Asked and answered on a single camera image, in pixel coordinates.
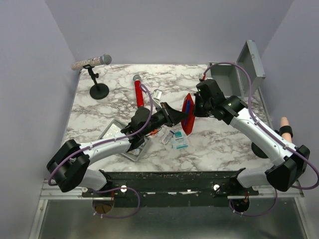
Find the red first aid pouch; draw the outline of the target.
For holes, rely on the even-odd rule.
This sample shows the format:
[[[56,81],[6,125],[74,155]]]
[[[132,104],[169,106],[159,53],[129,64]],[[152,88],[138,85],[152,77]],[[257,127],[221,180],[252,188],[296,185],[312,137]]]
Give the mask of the red first aid pouch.
[[[187,114],[187,117],[181,121],[181,126],[186,135],[190,135],[195,121],[195,116],[193,115],[194,101],[190,93],[186,95],[183,101],[182,112]]]

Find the small sachet packet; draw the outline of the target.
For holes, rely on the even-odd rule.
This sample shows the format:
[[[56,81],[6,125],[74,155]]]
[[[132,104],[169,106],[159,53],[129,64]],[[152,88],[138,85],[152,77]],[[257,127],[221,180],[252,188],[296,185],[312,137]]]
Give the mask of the small sachet packet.
[[[164,136],[163,136],[163,138],[161,139],[161,143],[162,144],[164,144],[164,145],[167,145],[168,143],[169,143],[169,141],[171,140],[171,138],[173,137],[173,135],[174,135],[174,132],[172,132],[172,131],[169,131],[169,132],[167,132]]]

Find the teal white wipe packet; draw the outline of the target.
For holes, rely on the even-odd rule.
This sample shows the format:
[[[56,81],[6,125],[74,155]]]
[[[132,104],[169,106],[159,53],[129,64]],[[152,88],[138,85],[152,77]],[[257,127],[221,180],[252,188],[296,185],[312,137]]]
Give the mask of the teal white wipe packet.
[[[171,145],[174,149],[183,149],[188,147],[187,140],[181,131],[175,131],[171,138]]]

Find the red small scissors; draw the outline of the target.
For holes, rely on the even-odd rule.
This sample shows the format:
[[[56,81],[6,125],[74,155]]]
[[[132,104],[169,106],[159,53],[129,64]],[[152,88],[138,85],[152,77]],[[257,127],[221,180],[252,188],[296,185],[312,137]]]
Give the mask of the red small scissors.
[[[159,132],[159,129],[155,129],[154,131],[151,132],[151,136],[156,135]]]

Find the white gauze pad bag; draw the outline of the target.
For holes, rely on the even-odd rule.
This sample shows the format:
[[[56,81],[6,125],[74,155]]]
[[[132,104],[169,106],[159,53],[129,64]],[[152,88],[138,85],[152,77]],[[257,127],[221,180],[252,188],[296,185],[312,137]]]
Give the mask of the white gauze pad bag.
[[[111,124],[100,136],[101,139],[113,137],[121,131],[121,128],[117,124]]]

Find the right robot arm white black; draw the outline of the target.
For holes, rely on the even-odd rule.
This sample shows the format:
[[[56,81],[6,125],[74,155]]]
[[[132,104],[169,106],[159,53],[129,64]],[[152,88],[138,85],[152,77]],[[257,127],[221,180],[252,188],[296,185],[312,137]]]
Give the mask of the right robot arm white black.
[[[249,114],[248,106],[237,96],[224,97],[217,82],[204,80],[196,85],[196,117],[214,116],[246,135],[270,159],[270,169],[240,170],[229,183],[230,191],[241,195],[252,186],[271,185],[286,192],[305,172],[310,150],[297,147],[269,128],[256,116]]]

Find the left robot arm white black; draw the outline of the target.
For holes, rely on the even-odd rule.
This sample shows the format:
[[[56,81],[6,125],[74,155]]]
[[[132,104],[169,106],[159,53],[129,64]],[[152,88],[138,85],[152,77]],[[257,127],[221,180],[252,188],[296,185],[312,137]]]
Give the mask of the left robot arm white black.
[[[50,159],[46,168],[50,173],[48,184],[58,186],[62,192],[69,192],[78,186],[91,188],[98,196],[110,193],[111,185],[101,171],[90,170],[90,164],[114,154],[137,149],[145,142],[145,136],[163,125],[172,127],[184,119],[187,113],[170,107],[166,102],[153,113],[139,107],[131,122],[119,133],[89,143],[66,141]]]

